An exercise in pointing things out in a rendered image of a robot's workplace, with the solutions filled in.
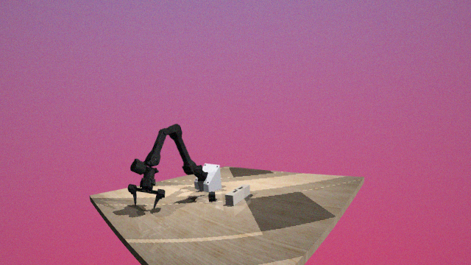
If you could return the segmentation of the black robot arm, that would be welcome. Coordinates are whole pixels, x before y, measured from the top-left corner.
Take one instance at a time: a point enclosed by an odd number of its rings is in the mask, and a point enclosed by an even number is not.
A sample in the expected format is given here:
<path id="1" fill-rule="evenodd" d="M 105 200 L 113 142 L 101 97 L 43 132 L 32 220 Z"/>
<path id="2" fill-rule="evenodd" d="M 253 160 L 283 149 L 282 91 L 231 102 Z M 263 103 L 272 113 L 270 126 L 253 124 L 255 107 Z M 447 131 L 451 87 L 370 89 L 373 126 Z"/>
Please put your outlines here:
<path id="1" fill-rule="evenodd" d="M 196 177 L 198 177 L 197 181 L 204 181 L 205 178 L 208 175 L 208 172 L 204 172 L 202 170 L 202 165 L 197 166 L 195 162 L 193 162 L 190 159 L 190 156 L 188 154 L 188 150 L 185 147 L 185 144 L 182 139 L 182 130 L 179 124 L 173 124 L 167 128 L 163 128 L 159 130 L 159 134 L 157 136 L 157 139 L 155 140 L 155 144 L 152 148 L 152 151 L 147 155 L 146 160 L 144 162 L 139 161 L 139 159 L 134 159 L 132 162 L 132 165 L 130 167 L 130 170 L 132 172 L 138 173 L 138 174 L 144 174 L 145 176 L 150 176 L 153 177 L 154 179 L 148 179 L 145 180 L 144 178 L 141 178 L 140 181 L 140 188 L 143 186 L 149 186 L 150 188 L 152 186 L 155 186 L 155 173 L 158 172 L 158 170 L 155 168 L 152 168 L 153 166 L 157 166 L 160 162 L 160 151 L 162 149 L 162 146 L 164 144 L 164 141 L 166 139 L 166 136 L 169 135 L 169 137 L 175 142 L 177 145 L 178 151 L 180 153 L 180 157 L 183 160 L 183 169 L 184 172 L 187 175 L 194 174 Z"/>

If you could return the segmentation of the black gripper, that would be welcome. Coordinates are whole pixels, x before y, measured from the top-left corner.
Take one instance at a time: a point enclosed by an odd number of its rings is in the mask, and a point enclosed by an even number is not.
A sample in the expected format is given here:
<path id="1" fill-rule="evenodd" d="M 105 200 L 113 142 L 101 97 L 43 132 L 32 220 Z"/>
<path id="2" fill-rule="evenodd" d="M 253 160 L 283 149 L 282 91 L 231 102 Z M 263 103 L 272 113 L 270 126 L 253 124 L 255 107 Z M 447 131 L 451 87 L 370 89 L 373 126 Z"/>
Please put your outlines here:
<path id="1" fill-rule="evenodd" d="M 145 180 L 148 180 L 148 179 L 154 179 L 153 177 L 150 177 L 150 176 L 145 176 L 144 177 Z M 163 198 L 165 198 L 165 190 L 163 189 L 158 189 L 157 191 L 154 191 L 152 190 L 153 189 L 153 185 L 152 187 L 150 188 L 149 186 L 142 186 L 142 188 L 137 188 L 136 185 L 132 185 L 132 184 L 129 184 L 128 186 L 128 191 L 131 192 L 131 194 L 133 195 L 133 199 L 134 199 L 134 202 L 135 202 L 135 206 L 136 206 L 136 198 L 137 198 L 137 195 L 136 195 L 136 191 L 139 191 L 139 192 L 146 192 L 148 194 L 157 194 L 156 197 L 155 197 L 155 202 L 154 202 L 154 209 L 156 207 L 156 204 L 157 202 Z"/>

